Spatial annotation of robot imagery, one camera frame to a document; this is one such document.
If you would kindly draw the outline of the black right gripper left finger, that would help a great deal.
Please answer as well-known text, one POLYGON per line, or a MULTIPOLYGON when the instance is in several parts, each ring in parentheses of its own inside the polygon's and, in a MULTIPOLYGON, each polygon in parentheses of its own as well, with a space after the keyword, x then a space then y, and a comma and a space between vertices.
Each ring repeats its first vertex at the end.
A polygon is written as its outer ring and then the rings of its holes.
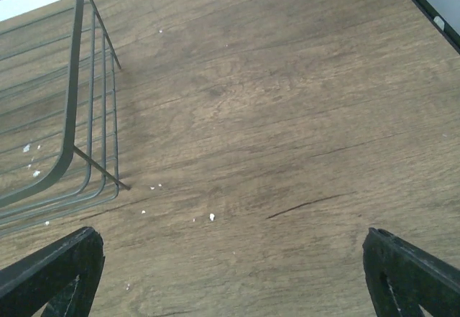
POLYGON ((1 315, 88 316, 105 262, 104 242, 82 227, 1 269, 1 315))

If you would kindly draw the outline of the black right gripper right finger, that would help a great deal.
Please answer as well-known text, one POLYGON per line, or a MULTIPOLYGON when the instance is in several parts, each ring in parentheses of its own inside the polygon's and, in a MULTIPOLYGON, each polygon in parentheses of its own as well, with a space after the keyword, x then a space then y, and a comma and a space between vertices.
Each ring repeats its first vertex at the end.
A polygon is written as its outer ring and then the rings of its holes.
POLYGON ((362 247, 377 316, 459 315, 459 269, 384 229, 370 228, 362 247))

